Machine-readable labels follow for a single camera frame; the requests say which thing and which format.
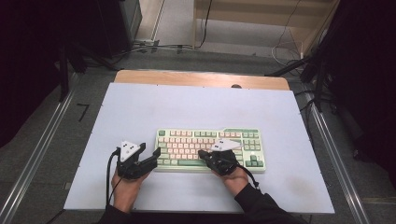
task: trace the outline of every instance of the white table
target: white table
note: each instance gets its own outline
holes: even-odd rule
[[[64,209],[104,209],[106,164],[122,140],[154,149],[159,128],[254,127],[262,132],[267,170],[255,174],[262,192],[299,214],[334,213],[291,91],[146,84],[110,84]],[[116,160],[112,163],[114,174]],[[134,209],[238,213],[239,205],[210,173],[152,172]]]

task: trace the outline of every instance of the black sleeve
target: black sleeve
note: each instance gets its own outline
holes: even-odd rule
[[[103,213],[98,224],[126,224],[129,223],[130,218],[130,214],[121,212],[119,209],[111,205],[107,205],[106,211]]]
[[[247,223],[306,223],[281,209],[269,194],[262,194],[250,184],[235,196],[235,200],[244,210]]]

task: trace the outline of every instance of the keyboard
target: keyboard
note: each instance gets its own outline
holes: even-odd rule
[[[265,171],[262,135],[258,129],[226,128],[223,130],[159,129],[155,148],[161,148],[156,171],[204,172],[210,171],[198,150],[211,152],[216,139],[226,138],[241,143],[233,149],[239,164],[252,173]]]

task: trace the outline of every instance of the person's right hand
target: person's right hand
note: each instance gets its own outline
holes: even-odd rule
[[[230,175],[219,175],[214,171],[212,173],[223,181],[225,187],[234,197],[248,184],[247,173],[239,167],[236,167]]]

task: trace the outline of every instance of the person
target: person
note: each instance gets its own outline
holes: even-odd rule
[[[248,175],[244,170],[237,167],[230,175],[220,176],[212,171],[214,175],[221,178],[226,189],[231,192],[234,199],[239,203],[245,212],[243,223],[271,223],[271,224],[303,224],[303,219],[292,216],[281,209],[272,197],[259,190],[254,189],[248,183]],[[149,173],[136,180],[122,179],[116,173],[113,175],[111,185],[114,186],[120,181],[114,189],[114,203],[107,205],[99,224],[126,224],[134,223],[131,220],[131,208],[137,198],[139,189],[143,181],[149,176]]]

